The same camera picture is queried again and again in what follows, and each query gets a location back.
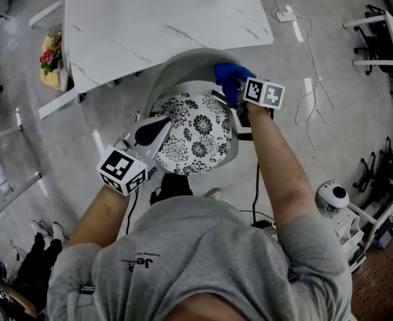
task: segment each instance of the shoe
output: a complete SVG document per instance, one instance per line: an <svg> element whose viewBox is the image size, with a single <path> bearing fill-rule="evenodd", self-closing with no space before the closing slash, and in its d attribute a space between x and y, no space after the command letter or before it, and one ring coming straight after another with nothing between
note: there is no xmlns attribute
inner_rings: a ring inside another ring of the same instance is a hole
<svg viewBox="0 0 393 321"><path fill-rule="evenodd" d="M66 239L61 225L57 222L54 222L52 223L52 229L54 230L54 239L58 239L61 241L61 243L65 243Z"/></svg>
<svg viewBox="0 0 393 321"><path fill-rule="evenodd" d="M208 191L204 197L211 200L221 201L223 192L220 188L214 188Z"/></svg>
<svg viewBox="0 0 393 321"><path fill-rule="evenodd" d="M46 231L43 227L40 227L40 225L36 221L31 220L31 222L29 224L31 225L31 227L33 227L33 230L36 233L41 233L43 235L43 238L46 238L49 236L48 231Z"/></svg>

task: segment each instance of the person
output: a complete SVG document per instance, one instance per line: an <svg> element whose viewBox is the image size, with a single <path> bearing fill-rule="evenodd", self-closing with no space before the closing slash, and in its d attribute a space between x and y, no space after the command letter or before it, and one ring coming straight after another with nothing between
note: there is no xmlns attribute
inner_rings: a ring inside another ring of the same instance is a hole
<svg viewBox="0 0 393 321"><path fill-rule="evenodd" d="M46 308L50 274L66 242L59 223L52 223L53 238L36 221L31 221L31 226L35 231L31 251L13 283L10 286L0 284L7 298L1 307L7 317L17 321L38 319ZM45 250L46 241L50 241L50 246Z"/></svg>
<svg viewBox="0 0 393 321"><path fill-rule="evenodd" d="M52 320L349 320L351 274L334 231L268 111L247 108L278 242L170 175L116 240L129 198L103 187L55 264Z"/></svg>

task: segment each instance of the white cable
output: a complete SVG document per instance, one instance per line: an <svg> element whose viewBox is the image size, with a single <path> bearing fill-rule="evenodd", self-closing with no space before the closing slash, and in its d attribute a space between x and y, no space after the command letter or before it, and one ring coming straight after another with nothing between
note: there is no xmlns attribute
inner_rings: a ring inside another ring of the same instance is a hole
<svg viewBox="0 0 393 321"><path fill-rule="evenodd" d="M279 6L278 0L274 0L274 1L275 1L275 4L277 5L277 7L274 8L274 9L272 10L272 16L273 16L275 19L278 20L277 11L287 11L287 10L286 10L286 9L282 9L282 8ZM317 79L314 81L312 90L311 90L309 93L306 93L306 94L301 98L301 100L300 100L300 102L299 102L299 105L297 106L297 111L296 111L296 116L295 116L295 123L296 123L296 125L297 125L297 126L300 126L300 127L306 127L306 131L307 131L307 134L308 134L308 139L309 139L309 142L311 143L312 149L313 149L313 151L314 151L314 162L312 163L312 165L311 165L311 167L309 168L309 170L306 171L306 175L308 175L308 174L311 172L311 170L313 169L313 167L315 166L315 163L317 162L317 151L315 150L314 142L312 141L311 135L310 135L310 133L309 133L309 123L310 123L310 121L311 121L311 117L312 117L312 115L313 115L314 113L317 112L317 113L320 115L321 119L323 120L324 124L329 124L329 123L333 120L333 118L334 118L334 116L335 116L335 114L336 114L336 109L335 109L335 105L333 104L333 102L332 102L331 99L330 99L329 94L327 93L327 90L325 89L325 87L324 87L324 85L323 85L323 82L321 82L321 80L320 80L320 78L319 78L318 69L317 69L317 64L315 63L315 56L314 56L314 53L313 53L313 51L312 51L311 43L310 43L310 41L309 41L309 36L311 35L311 32L312 32L312 30L313 30L313 22L312 22L312 20L310 20L309 18L301 17L301 16L299 16L299 15L296 15L296 18L308 20L309 23L311 24L311 29L310 29L309 32L307 33L307 42L308 42L309 52L311 53L313 66L314 66L314 69L315 69L315 77L317 78ZM329 100L329 102L330 102L330 104L331 104L331 107L333 108L333 115L331 116L331 118L330 118L329 120L326 120L326 119L324 118L324 116L322 115L321 111L320 111L320 110L318 109L318 107L317 107L317 95L316 95L316 93L315 93L315 90L317 89L318 85L320 85L320 86L323 88L323 91L324 91L325 95L327 96L327 99ZM297 117L299 116L299 111L300 111L301 104L302 104L302 102L303 102L306 98L308 98L310 95L313 95L314 105L313 105L312 110L310 111L309 116L308 116L308 118L306 119L306 121L305 121L303 124L299 124L299 122L297 121Z"/></svg>

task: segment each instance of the hand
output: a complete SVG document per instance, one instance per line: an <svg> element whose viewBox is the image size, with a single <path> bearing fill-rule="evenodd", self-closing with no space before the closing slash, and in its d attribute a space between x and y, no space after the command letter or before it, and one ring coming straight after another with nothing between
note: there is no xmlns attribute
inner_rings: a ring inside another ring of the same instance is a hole
<svg viewBox="0 0 393 321"><path fill-rule="evenodd" d="M232 106L238 105L237 97L240 93L239 88L247 78L255 78L250 70L236 64L216 64L214 66L216 74L216 84L221 86L225 97Z"/></svg>

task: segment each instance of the floral pattern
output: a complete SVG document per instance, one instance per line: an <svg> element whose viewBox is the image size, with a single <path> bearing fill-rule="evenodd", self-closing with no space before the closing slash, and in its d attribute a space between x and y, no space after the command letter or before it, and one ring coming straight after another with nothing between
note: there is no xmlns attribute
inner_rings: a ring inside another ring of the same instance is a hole
<svg viewBox="0 0 393 321"><path fill-rule="evenodd" d="M223 106L211 96L180 94L156 115L169 116L173 128L156 160L170 173L197 175L218 166L230 150L232 132Z"/></svg>
<svg viewBox="0 0 393 321"><path fill-rule="evenodd" d="M172 98L166 101L160 109L156 112L156 116L168 116L172 119L172 126L178 128L184 125L184 122L189 116L187 108L184 108L184 102L177 100L177 98Z"/></svg>

